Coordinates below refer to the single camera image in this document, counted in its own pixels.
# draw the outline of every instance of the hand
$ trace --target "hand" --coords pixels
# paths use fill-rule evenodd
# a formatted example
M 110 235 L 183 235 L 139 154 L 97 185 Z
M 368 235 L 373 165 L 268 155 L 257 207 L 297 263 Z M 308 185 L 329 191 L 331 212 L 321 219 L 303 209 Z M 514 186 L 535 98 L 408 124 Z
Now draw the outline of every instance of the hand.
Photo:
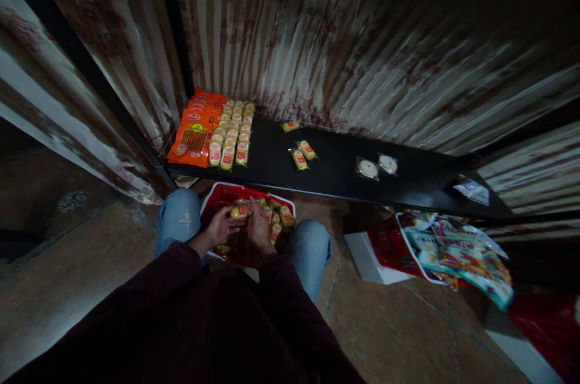
M 207 229 L 191 239 L 188 245 L 203 258 L 208 250 L 226 239 L 229 235 L 240 231 L 240 227 L 247 224 L 247 219 L 233 219 L 229 217 L 231 206 L 221 208 L 213 218 Z
M 270 242 L 266 211 L 253 197 L 250 197 L 250 204 L 252 204 L 254 213 L 250 215 L 248 221 L 248 237 L 258 251 L 261 260 L 265 260 L 267 256 L 277 253 L 276 248 Z

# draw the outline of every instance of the tiled floor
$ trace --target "tiled floor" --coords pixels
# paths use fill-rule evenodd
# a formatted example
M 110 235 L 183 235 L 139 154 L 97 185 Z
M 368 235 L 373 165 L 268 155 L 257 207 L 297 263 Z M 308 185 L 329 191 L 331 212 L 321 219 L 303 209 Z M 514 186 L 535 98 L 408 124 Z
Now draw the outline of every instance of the tiled floor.
M 145 266 L 155 247 L 157 208 L 113 193 L 51 152 L 38 156 L 42 163 L 0 168 L 3 182 L 6 177 L 15 182 L 2 189 L 1 200 L 24 208 L 3 206 L 0 228 L 31 229 L 32 223 L 50 233 L 26 256 L 0 266 L 0 381 L 52 346 Z M 61 174 L 47 174 L 48 165 Z M 27 182 L 37 177 L 43 179 Z M 200 181 L 195 189 L 204 194 L 210 186 Z M 88 192 L 82 207 L 55 210 L 62 196 L 77 190 Z M 484 304 L 477 292 L 453 293 L 421 280 L 391 286 L 361 280 L 342 236 L 349 204 L 288 196 L 299 220 L 318 219 L 331 232 L 335 252 L 318 307 L 369 383 L 527 382 L 483 331 L 472 311 L 473 304 L 479 305 L 476 310 Z

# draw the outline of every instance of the black table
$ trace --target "black table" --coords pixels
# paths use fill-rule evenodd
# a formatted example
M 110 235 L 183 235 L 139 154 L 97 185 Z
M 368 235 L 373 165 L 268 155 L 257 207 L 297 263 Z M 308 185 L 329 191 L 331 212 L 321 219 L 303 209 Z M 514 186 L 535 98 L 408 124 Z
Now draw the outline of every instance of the black table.
M 232 172 L 227 172 L 167 161 L 166 167 L 185 176 L 385 206 L 480 219 L 514 216 L 491 189 L 490 206 L 470 201 L 453 189 L 460 173 L 486 185 L 476 171 L 453 156 L 311 128 L 284 133 L 279 123 L 260 118 L 254 119 L 252 130 L 248 168 L 235 165 Z M 308 161 L 309 170 L 297 171 L 288 149 L 296 148 L 295 141 L 302 139 L 308 141 L 318 158 Z M 377 182 L 355 173 L 357 156 L 376 162 L 377 152 L 398 159 L 398 176 L 381 171 Z

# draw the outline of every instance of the blue jeans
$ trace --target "blue jeans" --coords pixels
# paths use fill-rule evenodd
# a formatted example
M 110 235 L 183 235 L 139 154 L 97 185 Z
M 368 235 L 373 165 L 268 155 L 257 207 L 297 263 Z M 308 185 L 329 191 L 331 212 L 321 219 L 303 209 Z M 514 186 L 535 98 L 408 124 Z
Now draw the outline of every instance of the blue jeans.
M 169 248 L 171 242 L 187 242 L 194 237 L 201 228 L 200 212 L 199 197 L 193 190 L 172 192 L 157 215 L 159 238 L 154 258 Z M 332 256 L 332 241 L 326 228 L 316 220 L 302 221 L 290 234 L 285 255 L 296 268 L 302 287 L 316 304 L 322 274 Z M 207 256 L 204 256 L 202 264 L 206 263 Z

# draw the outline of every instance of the red basket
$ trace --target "red basket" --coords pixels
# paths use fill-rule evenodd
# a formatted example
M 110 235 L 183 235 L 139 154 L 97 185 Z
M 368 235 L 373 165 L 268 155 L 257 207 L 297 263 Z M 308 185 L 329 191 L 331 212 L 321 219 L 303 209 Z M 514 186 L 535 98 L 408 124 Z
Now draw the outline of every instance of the red basket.
M 425 273 L 399 223 L 399 215 L 401 214 L 395 214 L 367 230 L 379 263 L 385 267 L 424 278 L 433 284 L 447 286 L 447 283 L 431 278 Z
M 291 211 L 292 216 L 296 219 L 296 207 L 294 203 L 290 200 L 286 200 L 282 197 L 275 196 L 270 193 L 265 193 L 257 191 L 251 188 L 247 188 L 242 185 L 229 184 L 224 182 L 217 182 L 211 188 L 210 194 L 205 198 L 203 205 L 201 206 L 201 228 L 204 229 L 209 225 L 211 219 L 217 212 L 217 204 L 219 202 L 234 202 L 239 199 L 250 199 L 252 196 L 255 199 L 260 199 L 262 197 L 267 199 L 276 200 L 278 203 L 286 205 Z M 208 254 L 220 258 L 223 261 L 229 261 L 232 263 L 241 264 L 249 267 L 256 267 L 257 263 L 247 257 L 243 256 L 229 256 L 221 254 L 214 249 L 210 250 Z

